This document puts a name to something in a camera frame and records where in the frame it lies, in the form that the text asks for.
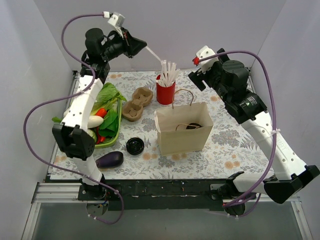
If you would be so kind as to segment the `single white straw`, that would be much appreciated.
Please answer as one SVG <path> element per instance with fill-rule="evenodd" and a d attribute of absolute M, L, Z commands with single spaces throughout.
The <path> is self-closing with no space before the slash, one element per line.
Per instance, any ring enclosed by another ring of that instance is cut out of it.
<path fill-rule="evenodd" d="M 161 58 L 148 46 L 145 47 L 146 50 L 148 50 L 160 63 L 162 62 Z"/>

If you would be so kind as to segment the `black plastic cup lid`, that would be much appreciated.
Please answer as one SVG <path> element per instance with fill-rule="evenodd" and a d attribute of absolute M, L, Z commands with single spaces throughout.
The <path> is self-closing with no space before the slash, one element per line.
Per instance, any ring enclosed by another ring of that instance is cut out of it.
<path fill-rule="evenodd" d="M 199 128 L 201 128 L 202 127 L 202 125 L 200 125 L 199 123 L 190 123 L 190 124 L 187 124 L 186 125 L 186 130 L 194 130 L 194 129 L 199 129 Z"/>

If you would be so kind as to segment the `brown paper bag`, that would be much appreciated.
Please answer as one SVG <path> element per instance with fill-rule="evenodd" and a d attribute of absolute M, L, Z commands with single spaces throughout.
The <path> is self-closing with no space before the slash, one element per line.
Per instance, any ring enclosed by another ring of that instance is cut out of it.
<path fill-rule="evenodd" d="M 154 111 L 157 143 L 162 156 L 201 151 L 213 128 L 205 102 L 192 101 L 188 105 L 160 107 Z M 202 125 L 186 129 L 190 123 Z"/>

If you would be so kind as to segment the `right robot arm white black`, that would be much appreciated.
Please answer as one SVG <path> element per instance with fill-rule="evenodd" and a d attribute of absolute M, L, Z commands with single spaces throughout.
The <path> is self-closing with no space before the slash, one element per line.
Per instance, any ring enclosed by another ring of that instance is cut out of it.
<path fill-rule="evenodd" d="M 282 204 L 319 176 L 320 170 L 307 165 L 286 142 L 276 127 L 275 113 L 269 113 L 261 98 L 248 89 L 249 71 L 229 54 L 205 45 L 192 60 L 199 69 L 188 77 L 200 91 L 210 87 L 218 94 L 226 111 L 254 139 L 269 163 L 262 175 L 233 174 L 214 194 L 232 198 L 228 206 L 240 204 L 239 200 L 251 194 L 265 194 Z"/>

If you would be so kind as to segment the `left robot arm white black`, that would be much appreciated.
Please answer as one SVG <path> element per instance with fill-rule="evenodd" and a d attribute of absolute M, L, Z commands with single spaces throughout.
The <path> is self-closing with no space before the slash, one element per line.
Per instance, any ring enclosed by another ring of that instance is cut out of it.
<path fill-rule="evenodd" d="M 93 157 L 95 141 L 88 133 L 90 113 L 99 91 L 103 88 L 110 71 L 109 61 L 124 54 L 133 58 L 147 43 L 131 36 L 125 28 L 121 33 L 113 30 L 104 35 L 99 28 L 92 28 L 85 34 L 86 50 L 81 57 L 79 87 L 69 111 L 60 124 L 52 128 L 59 149 L 71 158 L 82 174 L 83 191 L 95 200 L 106 196 L 104 175 L 98 169 Z"/>

